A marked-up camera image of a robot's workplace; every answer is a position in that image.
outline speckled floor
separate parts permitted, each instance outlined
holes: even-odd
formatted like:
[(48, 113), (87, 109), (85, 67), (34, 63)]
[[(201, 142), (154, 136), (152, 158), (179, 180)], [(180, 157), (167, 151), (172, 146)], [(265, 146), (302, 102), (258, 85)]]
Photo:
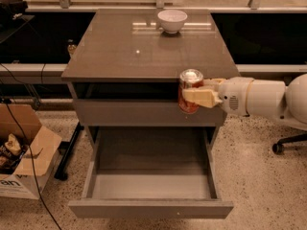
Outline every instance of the speckled floor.
[[(40, 110), (40, 121), (68, 141), (78, 122), (73, 110)], [(68, 201), (81, 198), (92, 148), (84, 131), (75, 146), (66, 181), (49, 178), (43, 198), (62, 229), (306, 229), (307, 143), (271, 147), (300, 133), (256, 117), (228, 116), (213, 149), (218, 188), (233, 201), (226, 219), (76, 218)], [(41, 202), (0, 197), (0, 229), (57, 229)]]

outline can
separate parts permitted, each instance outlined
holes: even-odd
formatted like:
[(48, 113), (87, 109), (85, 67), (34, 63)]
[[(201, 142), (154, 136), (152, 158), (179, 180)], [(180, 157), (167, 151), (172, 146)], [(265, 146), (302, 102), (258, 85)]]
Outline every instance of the can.
[(187, 69), (180, 74), (178, 104), (183, 112), (193, 114), (199, 109), (199, 106), (196, 103), (185, 101), (182, 96), (182, 89), (198, 88), (200, 86), (203, 86), (203, 75), (199, 70)]

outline chair caster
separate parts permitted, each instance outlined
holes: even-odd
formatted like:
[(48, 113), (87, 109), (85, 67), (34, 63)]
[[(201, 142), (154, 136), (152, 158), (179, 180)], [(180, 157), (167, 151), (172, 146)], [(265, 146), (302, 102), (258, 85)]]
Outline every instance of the chair caster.
[(272, 151), (277, 154), (280, 155), (283, 153), (284, 151), (284, 146), (282, 144), (279, 143), (275, 143), (274, 145), (272, 145)]

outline white bowl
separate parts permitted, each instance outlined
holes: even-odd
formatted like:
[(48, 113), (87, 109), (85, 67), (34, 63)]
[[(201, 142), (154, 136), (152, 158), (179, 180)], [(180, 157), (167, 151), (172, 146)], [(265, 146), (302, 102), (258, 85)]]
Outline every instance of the white bowl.
[(161, 11), (157, 17), (166, 33), (175, 34), (184, 26), (188, 15), (184, 11), (165, 10)]

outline cabinet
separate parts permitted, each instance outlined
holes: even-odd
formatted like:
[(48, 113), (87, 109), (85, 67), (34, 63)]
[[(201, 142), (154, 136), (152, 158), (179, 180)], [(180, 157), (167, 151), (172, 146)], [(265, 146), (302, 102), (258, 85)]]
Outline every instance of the cabinet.
[(159, 27), (156, 9), (98, 10), (72, 56), (67, 81), (93, 147), (82, 218), (223, 219), (231, 202), (215, 183), (212, 146), (221, 109), (183, 113), (178, 76), (238, 76), (208, 11), (189, 10), (177, 34)]

